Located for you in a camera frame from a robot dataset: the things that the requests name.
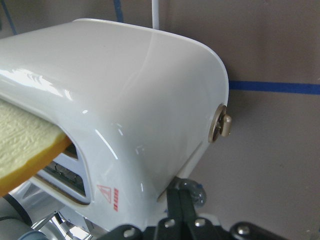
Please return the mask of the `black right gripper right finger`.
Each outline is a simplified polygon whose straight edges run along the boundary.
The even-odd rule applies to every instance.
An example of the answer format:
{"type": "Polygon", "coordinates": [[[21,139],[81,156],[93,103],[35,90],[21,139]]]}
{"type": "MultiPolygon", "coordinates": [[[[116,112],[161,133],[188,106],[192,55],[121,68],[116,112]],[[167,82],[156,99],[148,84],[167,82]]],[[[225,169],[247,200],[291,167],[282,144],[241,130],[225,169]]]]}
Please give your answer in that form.
{"type": "Polygon", "coordinates": [[[182,217],[185,222],[196,218],[196,211],[189,190],[181,189],[178,191],[182,217]]]}

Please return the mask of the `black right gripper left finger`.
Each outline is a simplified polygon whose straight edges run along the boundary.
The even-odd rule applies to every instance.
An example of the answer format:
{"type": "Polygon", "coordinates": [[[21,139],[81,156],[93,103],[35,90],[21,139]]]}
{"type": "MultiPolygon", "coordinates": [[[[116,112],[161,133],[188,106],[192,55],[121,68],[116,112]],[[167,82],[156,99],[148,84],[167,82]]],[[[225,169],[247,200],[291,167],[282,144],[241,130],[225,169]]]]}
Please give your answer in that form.
{"type": "Polygon", "coordinates": [[[167,198],[167,216],[170,219],[177,221],[183,220],[183,213],[180,202],[180,195],[178,189],[168,189],[166,191],[167,198]]]}

